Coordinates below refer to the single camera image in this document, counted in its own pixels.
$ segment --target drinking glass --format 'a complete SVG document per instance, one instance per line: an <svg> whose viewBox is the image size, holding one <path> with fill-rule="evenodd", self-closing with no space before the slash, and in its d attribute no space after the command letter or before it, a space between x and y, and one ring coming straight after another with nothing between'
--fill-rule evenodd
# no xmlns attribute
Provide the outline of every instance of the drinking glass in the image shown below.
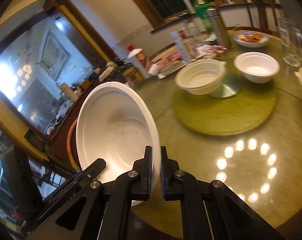
<svg viewBox="0 0 302 240"><path fill-rule="evenodd" d="M279 29L284 45L283 60L291 66L299 67L302 57L302 34L292 20L280 18Z"/></svg>
<svg viewBox="0 0 302 240"><path fill-rule="evenodd" d="M282 39L282 37L281 37L280 27L274 26L274 27L272 27L270 30L271 30L271 35L272 35L272 36L281 39L281 43L280 43L280 42L277 42L277 43L276 43L276 47L277 47L278 49L281 50L282 55L283 55L283 52L284 52L284 41L283 41L283 39Z"/></svg>

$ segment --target screw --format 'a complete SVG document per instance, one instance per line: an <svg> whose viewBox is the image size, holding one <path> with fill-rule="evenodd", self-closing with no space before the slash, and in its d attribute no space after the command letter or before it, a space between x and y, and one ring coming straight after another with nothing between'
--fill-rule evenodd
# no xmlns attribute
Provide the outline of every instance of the screw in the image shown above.
<svg viewBox="0 0 302 240"><path fill-rule="evenodd" d="M90 183L90 187L91 188L98 188L100 186L100 183L98 182L98 181L92 181L91 183Z"/></svg>
<svg viewBox="0 0 302 240"><path fill-rule="evenodd" d="M129 175L129 177L134 178L137 175L137 172L136 171L129 171L127 174Z"/></svg>
<svg viewBox="0 0 302 240"><path fill-rule="evenodd" d="M214 187L221 187L223 185L223 183L220 180L216 179L216 180L212 181L212 185Z"/></svg>
<svg viewBox="0 0 302 240"><path fill-rule="evenodd" d="M184 176L184 171L182 171L182 170L177 170L177 171L175 171L175 173L174 173L176 176L178 176L178 177L182 177L182 176Z"/></svg>

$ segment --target chair back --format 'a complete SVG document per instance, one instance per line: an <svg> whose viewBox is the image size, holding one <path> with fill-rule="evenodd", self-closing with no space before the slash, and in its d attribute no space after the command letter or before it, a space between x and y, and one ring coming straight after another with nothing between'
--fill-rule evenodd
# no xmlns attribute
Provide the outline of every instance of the chair back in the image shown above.
<svg viewBox="0 0 302 240"><path fill-rule="evenodd" d="M256 2L256 7L258 8L260 28L263 29L263 30L268 30L266 5L265 5L263 0L254 0L254 1ZM273 11L273 17L274 17L276 26L278 26L276 13L275 13L274 6L273 6L273 1L274 0L270 0L270 3L271 3L271 8L272 8L272 11ZM247 11L248 11L248 14L249 14L251 26L253 27L252 15L251 15L251 12L249 10L249 4L248 4L247 0L245 0L245 5L247 7Z"/></svg>

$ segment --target fried food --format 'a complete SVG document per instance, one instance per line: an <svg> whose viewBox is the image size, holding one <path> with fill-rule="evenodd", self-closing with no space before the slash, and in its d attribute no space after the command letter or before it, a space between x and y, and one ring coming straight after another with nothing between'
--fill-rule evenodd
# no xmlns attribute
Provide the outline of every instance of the fried food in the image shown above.
<svg viewBox="0 0 302 240"><path fill-rule="evenodd" d="M250 35L245 35L244 37L239 39L243 42L249 42L249 43L259 43L262 40L262 34L260 33L252 33Z"/></svg>

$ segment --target bottle cap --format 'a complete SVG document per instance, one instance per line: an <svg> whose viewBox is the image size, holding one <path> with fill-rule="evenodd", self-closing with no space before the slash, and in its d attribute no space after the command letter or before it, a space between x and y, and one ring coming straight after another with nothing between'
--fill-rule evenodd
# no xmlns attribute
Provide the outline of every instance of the bottle cap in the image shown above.
<svg viewBox="0 0 302 240"><path fill-rule="evenodd" d="M213 16L220 15L219 10L216 9L216 8L207 9L205 12L206 12L208 17L213 17Z"/></svg>
<svg viewBox="0 0 302 240"><path fill-rule="evenodd" d="M134 47L132 45L127 47L128 51L132 51L134 49Z"/></svg>

